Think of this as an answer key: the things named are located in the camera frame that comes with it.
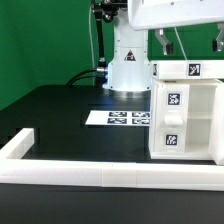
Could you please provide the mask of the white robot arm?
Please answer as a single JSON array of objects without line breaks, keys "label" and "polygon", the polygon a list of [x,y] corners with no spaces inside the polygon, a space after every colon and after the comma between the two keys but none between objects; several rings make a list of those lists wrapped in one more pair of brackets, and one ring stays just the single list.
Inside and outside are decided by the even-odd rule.
[{"label": "white robot arm", "polygon": [[116,92],[145,92],[153,78],[224,78],[224,60],[148,59],[148,32],[153,30],[166,55],[173,43],[167,28],[217,23],[220,33],[213,42],[224,48],[224,0],[102,0],[103,19],[114,23],[114,58],[108,64],[105,89]]}]

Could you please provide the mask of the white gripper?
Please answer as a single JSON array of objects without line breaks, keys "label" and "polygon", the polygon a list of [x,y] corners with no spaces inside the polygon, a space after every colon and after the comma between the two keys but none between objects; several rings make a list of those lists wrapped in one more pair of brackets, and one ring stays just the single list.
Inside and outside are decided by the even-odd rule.
[{"label": "white gripper", "polygon": [[[128,19],[135,30],[155,30],[165,55],[173,54],[173,43],[160,28],[224,22],[224,0],[128,0]],[[224,47],[224,23],[213,40],[214,52]]]}]

